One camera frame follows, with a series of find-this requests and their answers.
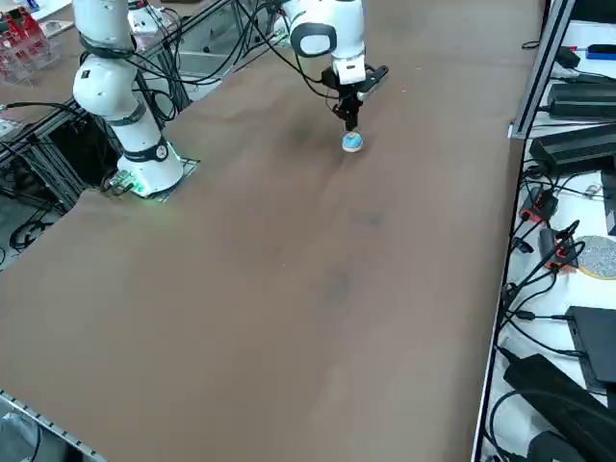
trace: robotic arm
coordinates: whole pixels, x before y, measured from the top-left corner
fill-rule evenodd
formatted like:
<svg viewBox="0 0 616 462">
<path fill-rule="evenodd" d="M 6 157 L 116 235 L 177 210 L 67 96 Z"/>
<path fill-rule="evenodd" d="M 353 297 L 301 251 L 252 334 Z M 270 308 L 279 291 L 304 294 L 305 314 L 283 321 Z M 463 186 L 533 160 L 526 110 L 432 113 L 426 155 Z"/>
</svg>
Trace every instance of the robotic arm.
<svg viewBox="0 0 616 462">
<path fill-rule="evenodd" d="M 288 18 L 297 55 L 331 54 L 341 85 L 366 80 L 362 0 L 278 0 L 275 4 Z"/>
<path fill-rule="evenodd" d="M 355 137 L 343 148 L 356 151 L 362 140 L 354 130 L 363 97 L 387 74 L 365 64 L 362 0 L 270 0 L 284 13 L 291 44 L 297 55 L 315 58 L 331 54 L 332 66 L 321 74 L 321 83 L 338 92 L 333 113 L 345 121 L 346 137 Z M 183 165 L 165 140 L 146 104 L 133 93 L 137 68 L 129 24 L 146 0 L 73 0 L 75 26 L 90 52 L 77 71 L 73 95 L 79 105 L 107 121 L 122 146 L 117 168 L 133 182 L 132 191 L 143 197 L 176 185 Z"/>
</svg>

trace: cable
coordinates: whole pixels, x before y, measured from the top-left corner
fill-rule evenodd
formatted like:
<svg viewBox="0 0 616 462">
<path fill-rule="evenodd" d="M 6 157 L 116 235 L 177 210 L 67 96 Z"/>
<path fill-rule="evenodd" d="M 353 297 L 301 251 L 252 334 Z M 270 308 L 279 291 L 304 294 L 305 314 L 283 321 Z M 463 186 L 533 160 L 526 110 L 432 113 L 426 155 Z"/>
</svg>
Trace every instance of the cable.
<svg viewBox="0 0 616 462">
<path fill-rule="evenodd" d="M 557 187 L 559 188 L 559 190 L 558 190 L 558 191 L 559 191 L 559 192 L 561 192 L 561 191 L 562 191 L 562 188 L 565 188 L 565 187 L 567 186 L 567 184 L 568 184 L 571 180 L 573 180 L 574 178 L 576 178 L 576 177 L 578 177 L 578 176 L 581 176 L 581 175 L 582 175 L 582 173 L 576 173 L 576 174 L 574 174 L 574 175 L 571 175 L 569 178 L 567 178 L 567 179 L 565 180 L 565 182 L 564 182 L 562 185 L 558 185 L 558 186 L 557 186 Z"/>
<path fill-rule="evenodd" d="M 514 321 L 509 321 L 509 323 L 511 324 L 511 327 L 513 327 L 518 332 L 520 332 L 522 336 L 526 337 L 531 342 L 533 342 L 534 344 L 538 345 L 541 348 L 546 349 L 547 351 L 551 351 L 552 353 L 556 353 L 556 354 L 561 354 L 563 356 L 569 356 L 571 358 L 583 358 L 586 356 L 586 354 L 583 353 L 582 351 L 576 351 L 574 349 L 558 349 L 558 348 L 554 348 L 553 346 L 546 345 L 543 342 L 538 341 L 534 337 L 531 337 L 530 334 L 522 330 L 522 328 L 518 324 L 516 324 Z"/>
<path fill-rule="evenodd" d="M 534 320 L 552 320 L 552 321 L 572 321 L 573 316 L 569 315 L 535 315 L 532 311 L 518 310 L 512 313 L 516 318 L 522 321 L 534 321 Z"/>
<path fill-rule="evenodd" d="M 240 7 L 240 9 L 242 9 L 242 11 L 244 12 L 244 14 L 246 16 L 249 17 L 248 11 L 245 8 L 244 5 L 242 5 L 242 2 L 238 2 L 238 6 Z M 289 24 L 287 22 L 287 17 L 286 16 L 282 16 L 285 20 L 285 24 L 287 26 L 287 30 L 289 30 Z M 263 41 L 266 43 L 266 45 L 269 47 L 269 49 L 278 57 L 280 58 L 282 61 L 284 61 L 291 69 L 293 69 L 295 72 L 297 72 L 301 78 L 304 80 L 304 82 L 306 83 L 306 85 L 308 86 L 308 88 L 311 90 L 312 93 L 325 98 L 325 99 L 334 99 L 339 101 L 341 98 L 340 97 L 334 97 L 334 96 L 329 96 L 327 94 L 321 93 L 317 90 L 315 90 L 312 85 L 310 84 L 310 82 L 314 83 L 314 84 L 320 84 L 321 81 L 319 80 L 315 80 L 312 77 L 310 77 L 309 75 L 306 75 L 306 73 L 304 72 L 302 66 L 301 66 L 301 62 L 299 61 L 299 56 L 297 55 L 297 53 L 295 53 L 295 61 L 297 62 L 297 67 L 295 67 L 295 65 L 293 63 L 291 63 L 289 60 L 287 60 L 284 56 L 282 56 L 282 54 L 280 54 L 278 52 L 278 50 L 276 50 L 273 45 L 270 43 L 270 41 L 266 38 L 265 34 L 263 32 L 261 32 L 261 29 L 259 29 L 259 27 L 256 27 L 257 33 L 261 36 L 261 38 L 263 39 Z"/>
<path fill-rule="evenodd" d="M 9 103 L 9 104 L 5 104 L 0 106 L 0 112 L 7 110 L 7 109 L 12 109 L 12 108 L 27 108 L 30 106 L 45 106 L 48 108 L 55 108 L 55 109 L 60 109 L 61 111 L 66 111 L 68 113 L 73 114 L 74 116 L 77 116 L 79 118 L 82 117 L 82 115 L 77 112 L 76 110 L 69 108 L 67 105 L 62 104 L 62 103 L 53 103 L 53 102 L 47 102 L 47 101 L 22 101 L 22 102 L 17 102 L 17 103 Z"/>
<path fill-rule="evenodd" d="M 40 425 L 39 423 L 35 424 L 37 424 L 37 444 L 35 445 L 35 450 L 33 450 L 32 455 L 30 456 L 30 462 L 35 462 L 35 460 L 37 459 L 37 455 L 39 455 L 40 449 L 40 440 L 42 439 Z"/>
<path fill-rule="evenodd" d="M 516 234 L 518 234 L 518 232 L 520 231 L 520 229 L 522 228 L 522 226 L 524 226 L 524 223 L 526 223 L 527 220 L 523 219 L 522 221 L 520 221 L 520 223 L 518 224 L 518 226 L 515 227 L 515 229 L 513 231 L 511 231 L 511 238 L 513 238 Z"/>
<path fill-rule="evenodd" d="M 553 271 L 548 271 L 540 276 L 535 277 L 534 279 L 531 279 L 530 281 L 526 282 L 526 287 L 534 284 L 535 282 L 539 282 L 549 276 L 553 275 Z"/>
<path fill-rule="evenodd" d="M 537 229 L 539 227 L 539 225 L 543 223 L 543 220 L 541 221 L 537 221 L 535 224 L 533 224 L 530 228 L 528 228 L 528 230 L 522 235 L 520 239 L 520 241 L 523 241 L 524 239 L 526 239 L 530 233 L 532 233 L 535 229 Z"/>
<path fill-rule="evenodd" d="M 246 10 L 246 9 L 244 8 L 244 6 L 242 5 L 242 8 L 244 9 L 244 11 L 245 11 L 246 15 L 247 15 L 248 17 L 250 17 L 250 20 L 251 20 L 251 21 L 252 21 L 253 17 L 257 15 L 257 13 L 259 13 L 262 9 L 264 9 L 264 8 L 266 8 L 266 7 L 267 7 L 267 4 L 262 4 L 262 5 L 258 6 L 258 7 L 255 9 L 255 11 L 254 11 L 254 13 L 253 13 L 252 15 L 250 15 L 250 13 L 248 13 L 248 12 L 247 12 L 247 10 Z M 238 50 L 238 47 L 239 47 L 239 46 L 243 43 L 243 41 L 244 41 L 244 37 L 245 37 L 245 35 L 246 35 L 246 33 L 247 33 L 247 31 L 248 31 L 248 29 L 249 29 L 250 27 L 252 27 L 252 23 L 251 23 L 251 22 L 247 23 L 247 24 L 246 24 L 246 26 L 242 29 L 242 32 L 240 33 L 240 36 L 239 36 L 239 38 L 238 38 L 238 41 L 236 41 L 236 43 L 235 43 L 235 45 L 233 46 L 233 49 L 231 50 L 231 52 L 227 55 L 227 57 L 223 60 L 223 62 L 222 62 L 222 63 L 218 66 L 218 68 L 217 68 L 217 69 L 215 69 L 213 72 L 211 72 L 211 73 L 210 73 L 210 75 L 206 75 L 205 77 L 200 77 L 200 78 L 198 78 L 198 79 L 196 79 L 196 80 L 176 79 L 176 78 L 174 78 L 174 77 L 171 77 L 171 76 L 169 76 L 169 75 L 166 75 L 166 74 L 165 74 L 165 71 L 164 71 L 161 67 L 159 67 L 157 64 L 155 64 L 154 62 L 152 62 L 150 59 L 146 58 L 144 55 L 141 55 L 141 54 L 139 54 L 139 53 L 137 53 L 137 52 L 133 52 L 133 53 L 131 53 L 131 55 L 130 55 L 129 57 L 122 56 L 122 59 L 123 59 L 124 61 L 126 61 L 128 64 L 133 65 L 133 66 L 134 66 L 134 67 L 136 67 L 137 69 L 139 69 L 139 70 L 141 70 L 141 71 L 144 71 L 144 72 L 148 72 L 148 73 L 150 73 L 150 74 L 152 74 L 152 75 L 155 75 L 155 76 L 157 76 L 157 77 L 159 77 L 159 78 L 166 79 L 168 82 L 177 82 L 177 83 L 181 83 L 181 84 L 198 85 L 198 86 L 199 86 L 199 85 L 211 85 L 211 84 L 213 84 L 213 83 L 215 83 L 215 82 L 217 82 L 217 81 L 219 81 L 219 80 L 220 80 L 219 78 L 212 80 L 212 78 L 213 78 L 216 74 L 218 74 L 218 73 L 219 73 L 219 72 L 220 72 L 220 71 L 221 71 L 221 70 L 222 70 L 222 69 L 223 69 L 223 68 L 224 68 L 224 67 L 225 67 L 225 66 L 229 63 L 229 61 L 231 60 L 231 58 L 233 57 L 233 55 L 234 55 L 234 54 L 236 53 L 236 51 Z M 148 63 L 149 65 L 151 65 L 152 67 L 154 67 L 156 70 L 158 70 L 158 71 L 159 71 L 159 73 L 157 73 L 157 72 L 153 72 L 153 71 L 152 71 L 152 69 L 147 68 L 147 67 L 146 67 L 146 66 L 144 66 L 144 65 L 141 65 L 141 64 L 135 63 L 134 61 L 131 61 L 131 59 L 130 59 L 131 57 L 137 57 L 137 58 L 139 58 L 139 59 L 141 59 L 141 60 L 145 61 L 146 63 Z"/>
<path fill-rule="evenodd" d="M 504 327 L 507 325 L 508 322 L 511 322 L 511 319 L 516 315 L 517 312 L 520 311 L 520 309 L 526 305 L 527 303 L 529 303 L 531 300 L 533 300 L 534 298 L 536 298 L 539 295 L 543 295 L 543 294 L 547 294 L 549 291 L 551 291 L 553 289 L 553 287 L 556 285 L 556 278 L 557 275 L 555 272 L 552 271 L 553 274 L 553 280 L 550 284 L 550 286 L 548 286 L 546 289 L 539 291 L 539 292 L 535 292 L 534 294 L 531 294 L 529 296 L 527 296 L 524 300 L 522 300 L 520 302 L 520 304 L 516 307 L 515 310 L 507 310 L 507 313 L 509 314 L 509 317 L 506 317 L 505 314 L 505 320 L 502 322 L 502 324 L 497 328 L 497 332 L 496 332 L 496 336 L 498 337 L 499 334 L 501 333 L 501 331 L 504 329 Z"/>
<path fill-rule="evenodd" d="M 549 183 L 546 183 L 544 181 L 539 181 L 539 180 L 525 180 L 525 182 L 530 183 L 530 184 L 535 184 L 535 185 L 549 185 Z M 586 193 L 582 192 L 582 191 L 578 191 L 578 190 L 572 190 L 571 188 L 565 188 L 564 186 L 556 186 L 555 187 L 556 190 L 559 191 L 566 191 L 568 193 L 575 193 L 575 194 L 580 194 L 586 197 Z M 597 198 L 597 199 L 610 199 L 611 196 L 609 195 L 600 195 L 600 194 L 595 194 L 592 196 L 592 198 Z"/>
<path fill-rule="evenodd" d="M 588 413 L 589 415 L 595 417 L 596 419 L 599 419 L 603 422 L 605 422 L 606 424 L 611 425 L 612 427 L 616 428 L 616 420 L 611 418 L 611 417 L 607 417 L 607 415 L 602 414 L 601 412 L 596 411 L 595 409 L 591 409 L 590 407 L 581 404 L 577 401 L 575 401 L 574 399 L 570 399 L 568 397 L 564 397 L 562 395 L 559 395 L 557 393 L 550 393 L 550 392 L 544 392 L 544 391 L 539 391 L 539 390 L 514 390 L 512 392 L 509 393 L 505 393 L 502 397 L 500 397 L 497 402 L 494 403 L 494 407 L 492 408 L 492 412 L 490 413 L 490 419 L 489 419 L 489 431 L 488 433 L 490 434 L 490 437 L 492 438 L 492 441 L 494 441 L 495 444 L 495 448 L 499 448 L 498 442 L 497 442 L 497 438 L 496 438 L 496 433 L 494 431 L 494 426 L 495 426 L 495 420 L 496 420 L 496 415 L 497 412 L 499 410 L 499 408 L 502 406 L 502 404 L 507 401 L 508 399 L 510 399 L 511 397 L 515 397 L 517 395 L 520 395 L 522 398 L 526 399 L 526 396 L 538 396 L 538 397 L 548 397 L 548 398 L 555 398 L 560 400 L 563 403 L 569 404 L 570 406 L 574 406 L 577 410 L 580 411 L 586 411 L 586 413 Z"/>
<path fill-rule="evenodd" d="M 141 93 L 151 93 L 152 94 L 152 99 L 151 99 L 151 105 L 150 105 L 150 109 L 152 110 L 152 113 L 160 120 L 162 120 L 163 122 L 171 122 L 172 120 L 174 120 L 179 114 L 180 114 L 180 109 L 178 108 L 177 104 L 175 104 L 175 101 L 173 101 L 173 98 L 171 97 L 170 94 L 162 91 L 162 90 L 156 90 L 156 89 L 133 89 L 133 91 L 138 91 Z M 161 109 L 161 107 L 159 106 L 158 102 L 156 101 L 156 96 L 161 94 L 162 96 L 164 96 L 165 98 L 167 98 L 170 103 L 171 103 L 171 113 L 170 114 L 165 114 L 163 112 L 163 110 Z"/>
<path fill-rule="evenodd" d="M 584 70 L 579 70 L 577 67 L 574 67 L 573 70 L 575 72 L 577 72 L 578 74 L 580 74 L 580 75 L 592 75 L 594 77 L 604 77 L 604 79 L 612 80 L 612 81 L 616 82 L 616 79 L 614 77 L 610 77 L 609 75 L 598 74 L 596 72 L 586 72 Z"/>
<path fill-rule="evenodd" d="M 522 44 L 523 50 L 534 50 L 539 47 L 539 40 L 530 40 Z"/>
</svg>

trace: white desk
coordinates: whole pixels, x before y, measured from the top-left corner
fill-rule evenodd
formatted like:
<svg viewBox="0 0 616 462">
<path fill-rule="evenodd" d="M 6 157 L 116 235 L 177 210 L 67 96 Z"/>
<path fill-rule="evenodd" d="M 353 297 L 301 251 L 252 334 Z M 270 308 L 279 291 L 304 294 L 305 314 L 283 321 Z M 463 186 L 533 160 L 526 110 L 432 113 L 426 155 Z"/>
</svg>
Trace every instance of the white desk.
<svg viewBox="0 0 616 462">
<path fill-rule="evenodd" d="M 567 35 L 563 40 L 563 45 L 586 48 L 593 43 L 616 43 L 616 25 L 572 21 Z M 581 57 L 581 61 L 577 67 L 579 70 L 601 73 L 616 78 L 616 62 L 587 60 L 585 58 L 585 51 L 578 51 L 577 53 Z M 563 69 L 558 64 L 555 64 L 552 75 L 565 76 L 572 73 L 574 72 Z M 547 104 L 547 93 L 551 85 L 554 84 L 550 83 L 548 85 L 543 96 L 542 105 Z M 533 138 L 588 127 L 588 125 L 572 125 L 566 127 L 543 126 L 546 124 L 558 124 L 563 122 L 569 121 L 551 119 L 548 114 L 539 113 L 535 118 L 530 139 L 526 142 L 526 159 L 531 158 L 528 154 L 528 149 Z M 559 184 L 562 185 L 566 179 L 567 177 L 561 178 Z M 599 172 L 588 173 L 576 177 L 567 183 L 567 188 L 585 191 L 591 184 L 601 184 L 601 174 Z M 552 228 L 563 229 L 578 219 L 579 228 L 576 232 L 576 239 L 590 235 L 607 236 L 604 205 L 601 198 L 588 199 L 580 194 L 565 191 L 561 191 L 557 195 L 559 204 L 556 214 L 551 219 Z M 518 211 L 526 196 L 527 189 L 522 186 L 517 207 Z M 517 233 L 517 236 L 524 234 L 532 224 L 531 222 L 524 224 Z M 512 255 L 508 267 L 508 282 L 520 282 L 532 271 L 535 265 L 539 263 L 541 257 L 537 251 L 537 240 L 542 227 L 543 226 L 539 226 L 526 238 L 526 241 L 535 248 L 534 253 L 523 255 L 519 251 L 515 251 Z M 515 309 L 518 303 L 524 300 L 527 295 L 531 295 L 549 287 L 551 282 L 550 278 L 546 278 L 524 289 L 511 308 Z M 536 315 L 560 315 L 565 314 L 567 309 L 572 305 L 616 310 L 616 282 L 594 279 L 580 271 L 574 273 L 561 273 L 557 276 L 553 289 L 547 294 L 540 295 L 531 302 L 525 304 L 524 310 L 531 311 Z M 550 347 L 558 349 L 575 349 L 566 322 L 552 320 L 535 320 L 531 322 L 516 320 L 515 322 L 531 337 Z M 567 373 L 576 383 L 585 387 L 581 368 L 577 359 L 552 353 L 541 348 L 523 337 L 511 325 L 507 325 L 502 330 L 499 335 L 498 344 L 523 358 L 534 353 L 541 353 L 559 369 Z M 503 374 L 507 366 L 508 361 L 504 359 L 502 355 L 496 353 L 488 410 L 485 414 L 487 416 L 486 420 L 492 412 L 494 403 L 505 393 L 512 390 L 503 379 Z M 603 403 L 606 401 L 605 397 L 596 396 L 596 398 Z M 503 449 L 520 455 L 526 455 L 530 440 L 537 434 L 548 429 L 551 429 L 551 426 L 547 421 L 519 396 L 508 399 L 498 410 L 495 435 L 499 445 Z M 486 460 L 488 456 L 496 455 L 497 453 L 492 445 L 484 439 L 481 454 L 482 460 Z"/>
</svg>

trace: black power adapter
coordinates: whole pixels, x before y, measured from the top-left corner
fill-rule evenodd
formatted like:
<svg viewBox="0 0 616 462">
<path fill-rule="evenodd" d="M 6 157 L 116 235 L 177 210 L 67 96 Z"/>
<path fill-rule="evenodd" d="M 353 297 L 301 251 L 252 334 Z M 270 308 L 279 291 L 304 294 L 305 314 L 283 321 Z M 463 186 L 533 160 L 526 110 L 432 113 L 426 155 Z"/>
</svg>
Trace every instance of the black power adapter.
<svg viewBox="0 0 616 462">
<path fill-rule="evenodd" d="M 550 221 L 558 209 L 558 198 L 552 190 L 544 190 L 543 186 L 536 186 L 530 190 L 522 208 L 520 218 L 524 221 L 539 223 Z"/>
<path fill-rule="evenodd" d="M 581 58 L 571 51 L 570 48 L 566 46 L 561 46 L 558 48 L 558 52 L 556 53 L 556 62 L 562 65 L 565 69 L 575 69 L 578 67 Z"/>
<path fill-rule="evenodd" d="M 616 423 L 616 413 L 545 356 L 533 354 L 521 359 L 505 348 L 499 351 L 510 363 L 504 379 L 558 430 L 583 460 L 616 462 L 616 426 L 606 422 Z"/>
</svg>

